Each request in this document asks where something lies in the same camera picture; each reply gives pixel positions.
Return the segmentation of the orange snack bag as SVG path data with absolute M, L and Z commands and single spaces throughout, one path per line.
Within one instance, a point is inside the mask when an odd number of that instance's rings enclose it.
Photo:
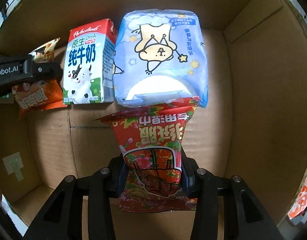
M 54 49 L 60 38 L 55 38 L 33 50 L 30 55 L 35 63 L 53 63 Z M 60 77 L 44 78 L 35 82 L 24 82 L 12 87 L 15 101 L 19 105 L 19 119 L 35 110 L 64 108 Z

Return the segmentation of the blue cartoon tissue pack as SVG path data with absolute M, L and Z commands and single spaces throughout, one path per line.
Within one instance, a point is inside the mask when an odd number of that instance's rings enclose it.
M 122 19 L 113 58 L 116 102 L 141 107 L 192 98 L 208 103 L 208 59 L 198 16 L 135 10 Z

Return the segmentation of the milk carton red top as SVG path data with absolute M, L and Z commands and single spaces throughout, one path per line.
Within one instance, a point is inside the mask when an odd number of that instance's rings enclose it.
M 114 102 L 116 40 L 117 32 L 108 18 L 70 31 L 63 74 L 65 105 Z

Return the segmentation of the red floral wet wipes pack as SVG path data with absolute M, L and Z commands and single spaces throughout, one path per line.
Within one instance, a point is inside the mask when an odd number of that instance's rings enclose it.
M 129 169 L 120 212 L 158 213 L 196 209 L 182 190 L 182 139 L 198 98 L 130 108 L 99 118 L 110 125 Z

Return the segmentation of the cardboard box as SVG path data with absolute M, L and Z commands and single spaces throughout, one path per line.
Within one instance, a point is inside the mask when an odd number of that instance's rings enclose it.
M 22 0 L 0 30 L 0 55 L 53 38 L 58 62 L 70 30 L 103 18 L 119 26 L 141 9 L 196 13 L 208 57 L 209 100 L 183 139 L 187 156 L 216 176 L 239 175 L 274 223 L 307 174 L 307 33 L 287 0 Z M 33 111 L 0 104 L 0 196 L 30 225 L 66 175 L 85 177 L 119 154 L 99 118 L 117 103 Z

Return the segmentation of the orange white patterned cushion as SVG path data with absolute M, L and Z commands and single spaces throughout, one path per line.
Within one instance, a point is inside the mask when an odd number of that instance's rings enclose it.
M 289 219 L 293 219 L 297 215 L 302 213 L 306 208 L 307 208 L 307 176 L 287 216 Z

